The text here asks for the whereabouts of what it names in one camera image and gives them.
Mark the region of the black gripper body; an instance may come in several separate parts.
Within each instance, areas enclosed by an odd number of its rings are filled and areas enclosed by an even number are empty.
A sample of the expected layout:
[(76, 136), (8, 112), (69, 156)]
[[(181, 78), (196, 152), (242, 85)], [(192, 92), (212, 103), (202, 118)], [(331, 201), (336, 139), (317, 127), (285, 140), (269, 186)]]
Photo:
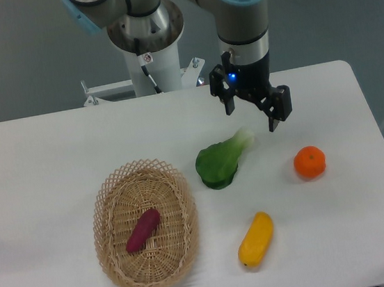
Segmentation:
[(221, 55), (226, 93), (247, 101), (261, 101), (270, 96), (272, 85), (269, 81), (269, 53), (255, 63), (236, 65), (231, 62), (231, 53)]

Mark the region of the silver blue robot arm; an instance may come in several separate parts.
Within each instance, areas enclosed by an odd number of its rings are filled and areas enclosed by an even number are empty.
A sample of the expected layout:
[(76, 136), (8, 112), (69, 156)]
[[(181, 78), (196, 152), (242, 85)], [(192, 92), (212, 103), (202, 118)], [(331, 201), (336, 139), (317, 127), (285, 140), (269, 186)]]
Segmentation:
[[(170, 0), (61, 0), (79, 25), (94, 33), (106, 30), (127, 61), (137, 96), (184, 87), (177, 42), (184, 30), (181, 10)], [(290, 89), (269, 81), (267, 0), (188, 0), (214, 16), (221, 62), (209, 75), (210, 93), (227, 114), (234, 99), (256, 105), (269, 128), (292, 110)]]

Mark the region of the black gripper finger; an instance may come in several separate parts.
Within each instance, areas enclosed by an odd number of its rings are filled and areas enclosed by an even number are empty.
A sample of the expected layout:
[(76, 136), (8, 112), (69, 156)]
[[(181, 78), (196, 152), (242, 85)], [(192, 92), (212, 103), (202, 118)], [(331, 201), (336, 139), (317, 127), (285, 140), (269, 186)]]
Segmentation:
[(231, 88), (224, 86), (225, 76), (223, 66), (217, 64), (209, 74), (209, 88), (210, 94), (218, 97), (220, 102), (225, 107), (226, 115), (231, 115), (234, 112), (234, 91)]
[(268, 117), (269, 131), (274, 132), (279, 123), (286, 121), (292, 112), (289, 87), (268, 87), (265, 96), (256, 101), (256, 107)]

